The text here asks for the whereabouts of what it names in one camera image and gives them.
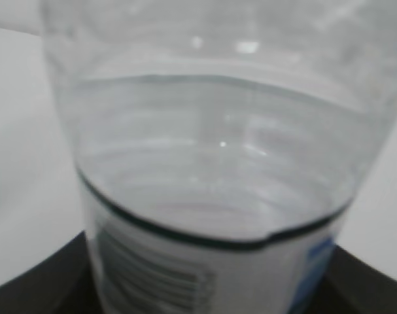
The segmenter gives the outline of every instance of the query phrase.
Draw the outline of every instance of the bottle label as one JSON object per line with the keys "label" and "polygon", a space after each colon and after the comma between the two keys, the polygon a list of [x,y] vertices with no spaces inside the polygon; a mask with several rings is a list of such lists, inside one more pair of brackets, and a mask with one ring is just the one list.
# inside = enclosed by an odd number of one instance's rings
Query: bottle label
{"label": "bottle label", "polygon": [[144,221],[82,182],[92,264],[111,313],[303,313],[346,210],[260,241],[229,242]]}

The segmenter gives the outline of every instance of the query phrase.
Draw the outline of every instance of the transparent plastic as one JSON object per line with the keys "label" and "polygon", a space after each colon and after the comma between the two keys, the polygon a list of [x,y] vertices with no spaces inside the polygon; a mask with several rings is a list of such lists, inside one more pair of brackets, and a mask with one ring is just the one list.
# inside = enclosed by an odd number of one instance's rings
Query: transparent plastic
{"label": "transparent plastic", "polygon": [[397,117],[397,0],[44,0],[43,24],[107,311],[300,313]]}

